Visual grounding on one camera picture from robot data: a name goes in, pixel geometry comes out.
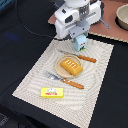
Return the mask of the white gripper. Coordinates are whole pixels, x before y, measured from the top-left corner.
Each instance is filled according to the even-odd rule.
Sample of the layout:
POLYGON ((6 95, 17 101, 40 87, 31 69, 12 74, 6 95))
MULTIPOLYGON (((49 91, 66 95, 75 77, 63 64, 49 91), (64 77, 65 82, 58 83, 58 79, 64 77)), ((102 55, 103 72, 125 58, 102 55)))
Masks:
POLYGON ((55 12, 55 18, 56 33, 60 39, 67 35, 76 38, 100 20, 101 2, 65 1, 55 12))

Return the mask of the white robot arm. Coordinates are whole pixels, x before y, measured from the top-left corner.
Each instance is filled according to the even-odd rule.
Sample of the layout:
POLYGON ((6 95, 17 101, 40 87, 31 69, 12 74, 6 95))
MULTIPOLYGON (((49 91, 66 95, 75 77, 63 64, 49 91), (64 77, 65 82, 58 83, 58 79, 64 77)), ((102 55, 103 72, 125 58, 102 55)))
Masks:
POLYGON ((101 0, 64 0, 55 12, 55 28, 58 40, 71 39, 89 31, 101 18, 101 0))

